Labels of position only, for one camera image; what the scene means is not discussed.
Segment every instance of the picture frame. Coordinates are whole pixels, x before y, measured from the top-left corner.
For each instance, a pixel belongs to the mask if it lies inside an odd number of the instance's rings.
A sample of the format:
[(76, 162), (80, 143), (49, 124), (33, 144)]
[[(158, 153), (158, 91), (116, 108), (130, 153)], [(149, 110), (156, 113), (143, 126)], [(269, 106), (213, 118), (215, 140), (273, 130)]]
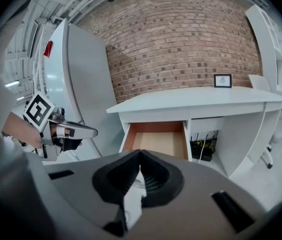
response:
[(231, 74), (214, 74), (215, 88), (232, 88)]

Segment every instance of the black slot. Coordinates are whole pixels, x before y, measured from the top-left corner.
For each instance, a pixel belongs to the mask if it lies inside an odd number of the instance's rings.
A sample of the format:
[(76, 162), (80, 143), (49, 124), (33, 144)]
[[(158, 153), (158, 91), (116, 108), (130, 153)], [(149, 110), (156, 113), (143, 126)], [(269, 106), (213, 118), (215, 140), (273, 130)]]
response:
[(55, 180), (55, 179), (67, 177), (67, 176), (72, 175), (72, 174), (74, 174), (74, 173), (71, 170), (64, 170), (64, 171), (49, 173), (49, 176), (50, 176), (51, 180)]
[(226, 192), (214, 193), (212, 198), (235, 232), (239, 233), (254, 223), (254, 220)]

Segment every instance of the refrigerator door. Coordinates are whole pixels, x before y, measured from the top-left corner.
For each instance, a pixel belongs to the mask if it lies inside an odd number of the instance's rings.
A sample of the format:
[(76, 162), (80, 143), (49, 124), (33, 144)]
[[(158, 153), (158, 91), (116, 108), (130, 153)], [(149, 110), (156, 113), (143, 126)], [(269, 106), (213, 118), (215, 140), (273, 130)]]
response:
[[(66, 120), (79, 123), (82, 117), (76, 105), (68, 69), (68, 32), (69, 24), (65, 19), (51, 36), (53, 46), (50, 57), (44, 57), (45, 83), (49, 100), (57, 107), (65, 109)], [(100, 157), (92, 140), (84, 139), (82, 143), (74, 151), (79, 160)]]
[(117, 113), (106, 109), (116, 105), (105, 43), (75, 26), (69, 26), (69, 71), (72, 88), (85, 125), (96, 128), (93, 138), (102, 156), (118, 153), (124, 131)]

